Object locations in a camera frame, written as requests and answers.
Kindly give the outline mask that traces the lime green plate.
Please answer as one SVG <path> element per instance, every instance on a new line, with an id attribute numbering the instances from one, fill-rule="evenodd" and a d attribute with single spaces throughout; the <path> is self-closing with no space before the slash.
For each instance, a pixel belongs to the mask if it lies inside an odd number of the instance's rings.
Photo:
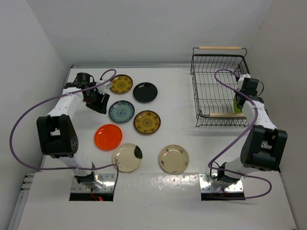
<path id="1" fill-rule="evenodd" d="M 237 105 L 236 96 L 233 99 L 233 107 L 234 107 L 234 113 L 235 114 L 242 113 L 241 109 Z"/>

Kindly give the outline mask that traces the orange plate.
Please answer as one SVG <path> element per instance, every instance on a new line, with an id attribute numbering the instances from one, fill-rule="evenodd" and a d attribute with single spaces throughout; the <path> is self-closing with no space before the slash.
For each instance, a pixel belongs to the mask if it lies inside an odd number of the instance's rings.
<path id="1" fill-rule="evenodd" d="M 96 131 L 94 143 L 100 150 L 111 151 L 120 145 L 122 138 L 122 131 L 117 125 L 105 124 Z"/>

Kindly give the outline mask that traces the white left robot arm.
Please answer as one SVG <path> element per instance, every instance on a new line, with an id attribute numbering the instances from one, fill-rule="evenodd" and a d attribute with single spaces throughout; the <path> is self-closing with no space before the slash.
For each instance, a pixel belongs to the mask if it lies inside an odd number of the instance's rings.
<path id="1" fill-rule="evenodd" d="M 96 190 L 102 188 L 102 178 L 96 173 L 94 164 L 78 152 L 79 141 L 72 124 L 72 117 L 82 102 L 86 107 L 100 114 L 106 114 L 110 81 L 95 81 L 88 73 L 78 73 L 73 82 L 67 82 L 55 107 L 36 121 L 41 151 L 58 159 L 74 172 L 76 181 Z"/>

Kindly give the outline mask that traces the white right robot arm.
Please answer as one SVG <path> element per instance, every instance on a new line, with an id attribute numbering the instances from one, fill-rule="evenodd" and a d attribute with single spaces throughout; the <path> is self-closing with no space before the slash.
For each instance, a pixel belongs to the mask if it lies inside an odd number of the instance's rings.
<path id="1" fill-rule="evenodd" d="M 258 83 L 259 80 L 248 74 L 240 75 L 237 80 L 237 90 L 252 102 L 236 93 L 236 105 L 252 127 L 240 156 L 220 166 L 217 181 L 223 184 L 236 184 L 241 177 L 253 172 L 279 169 L 288 135 L 269 119 L 263 99 L 257 96 Z"/>

